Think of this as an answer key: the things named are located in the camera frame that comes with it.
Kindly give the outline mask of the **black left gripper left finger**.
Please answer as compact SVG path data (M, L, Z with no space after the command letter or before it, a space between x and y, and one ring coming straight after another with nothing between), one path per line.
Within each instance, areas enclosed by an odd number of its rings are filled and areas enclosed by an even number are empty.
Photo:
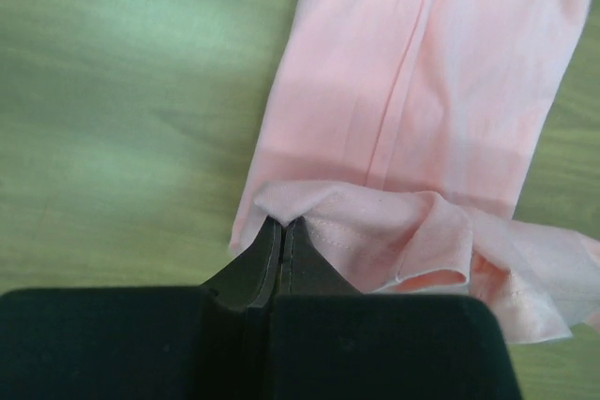
M258 399L283 238L197 286L16 289L1 298L5 399Z

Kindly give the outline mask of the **salmon pink t shirt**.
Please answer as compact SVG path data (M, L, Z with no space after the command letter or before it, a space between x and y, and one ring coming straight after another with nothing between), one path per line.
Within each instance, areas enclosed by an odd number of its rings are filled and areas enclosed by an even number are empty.
M468 294L512 343L599 323L599 243L513 214L591 0L298 0L232 226L307 222L364 292Z

